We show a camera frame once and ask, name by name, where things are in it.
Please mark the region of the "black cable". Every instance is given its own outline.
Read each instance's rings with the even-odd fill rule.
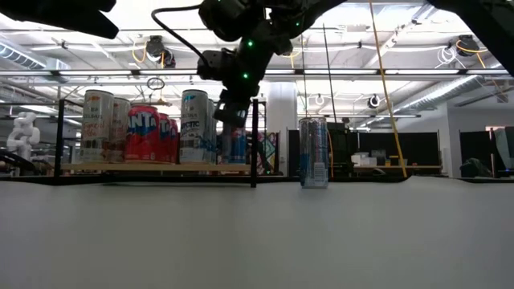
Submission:
[[[337,128],[336,105],[334,104],[334,91],[332,89],[332,73],[330,73],[330,58],[328,57],[327,33],[324,30],[324,23],[323,23],[323,36],[324,36],[324,49],[327,51],[328,80],[330,81],[330,96],[332,97],[332,110],[334,111],[334,121],[336,123],[336,128]]]
[[[159,24],[159,26],[162,27],[162,29],[164,29],[165,31],[170,33],[173,37],[178,39],[178,41],[182,42],[190,50],[192,50],[194,53],[196,53],[198,55],[198,57],[200,57],[200,59],[203,61],[204,65],[206,67],[210,67],[209,66],[209,61],[206,59],[205,56],[202,55],[202,53],[198,49],[196,49],[195,46],[193,46],[193,44],[191,44],[187,40],[183,39],[179,34],[177,34],[177,32],[171,30],[161,20],[159,20],[159,18],[157,18],[157,14],[163,13],[163,12],[188,11],[188,10],[196,10],[198,8],[200,8],[200,5],[187,6],[187,7],[159,8],[159,9],[156,9],[156,10],[152,11],[152,19],[153,19],[153,21],[155,21],[155,23]]]

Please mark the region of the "ceiling light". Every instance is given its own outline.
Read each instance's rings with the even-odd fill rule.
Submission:
[[[129,63],[128,65],[135,66],[135,67],[137,67],[137,69],[141,69],[141,67],[139,65],[137,65],[137,63]]]
[[[387,69],[387,75],[454,75],[459,73],[458,69]]]
[[[49,76],[49,71],[0,71],[0,76]]]
[[[268,69],[266,70],[267,75],[280,75],[280,74],[295,74],[293,69]]]
[[[46,106],[40,106],[40,105],[22,105],[21,107],[29,109],[34,112],[51,113],[51,114],[56,114],[58,112],[57,109],[49,108]]]
[[[328,75],[328,69],[306,69],[307,75]],[[331,69],[333,75],[376,75],[376,69]]]
[[[318,93],[318,97],[316,97],[316,104],[317,105],[323,105],[324,104],[324,98],[321,97],[321,94]]]
[[[470,69],[468,75],[508,75],[508,71],[504,69]]]
[[[193,69],[144,69],[142,75],[196,75]]]
[[[60,75],[131,75],[132,72],[128,70],[119,71],[101,71],[101,70],[90,70],[90,71],[60,71]]]
[[[75,121],[75,120],[67,120],[67,119],[64,119],[65,122],[69,123],[69,124],[74,124],[74,125],[79,125],[81,126],[82,124],[78,121]]]
[[[357,130],[357,131],[366,131],[369,132],[371,128],[368,127],[358,127],[358,128],[350,128],[350,130]]]

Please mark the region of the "black metal rack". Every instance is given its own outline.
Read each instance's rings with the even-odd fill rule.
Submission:
[[[36,182],[47,185],[70,185],[73,183],[95,183],[95,182],[120,182],[120,181],[133,181],[134,177],[123,177],[123,176],[115,176],[109,174],[91,175],[91,176],[64,176],[63,175],[63,151],[64,151],[64,142],[63,138],[63,130],[64,130],[64,113],[67,105],[74,105],[78,107],[83,107],[82,104],[77,104],[73,101],[61,99],[58,103],[51,104],[30,104],[30,103],[2,103],[2,106],[20,106],[20,105],[58,105],[59,112],[57,115],[57,137],[55,140],[55,165],[54,165],[54,175],[53,177],[16,177],[16,178],[3,178],[3,180],[11,180],[11,181],[28,181],[28,182]],[[225,176],[191,176],[191,177],[151,177],[151,176],[141,176],[138,177],[141,180],[146,181],[168,181],[168,182],[230,182],[230,183],[239,183],[239,184],[250,184],[251,188],[255,188],[258,183],[258,174],[257,174],[257,147],[259,141],[259,105],[266,104],[265,102],[259,102],[258,100],[253,100],[251,104],[252,108],[252,143],[251,143],[251,164],[250,164],[250,176],[241,176],[241,177],[225,177]]]

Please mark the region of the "ceiling pipe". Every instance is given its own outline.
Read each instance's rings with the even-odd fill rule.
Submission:
[[[490,68],[498,68],[501,64],[494,58],[489,58],[486,60],[486,67]],[[481,68],[481,66],[475,65],[473,68]],[[469,75],[460,77],[458,79],[448,81],[448,82],[439,82],[436,83],[429,88],[414,94],[410,98],[402,101],[398,105],[393,112],[399,113],[407,110],[415,110],[417,112],[422,111],[425,108],[436,107],[437,105],[444,103],[448,100],[451,100],[454,97],[461,96],[463,93],[473,91],[477,88],[482,87],[483,77],[479,75]],[[384,106],[379,108],[379,113],[382,113],[386,110]],[[369,125],[375,120],[365,120],[360,123],[361,126]]]

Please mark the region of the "white can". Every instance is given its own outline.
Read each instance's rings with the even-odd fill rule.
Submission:
[[[124,162],[127,127],[129,126],[129,111],[130,102],[128,100],[119,97],[114,98],[108,152],[108,160],[110,162]]]
[[[82,111],[80,157],[83,163],[108,161],[114,96],[110,92],[88,90]]]
[[[207,109],[209,96],[200,90],[186,90],[182,93],[181,128],[180,128],[180,162],[181,164],[206,164],[208,131]]]

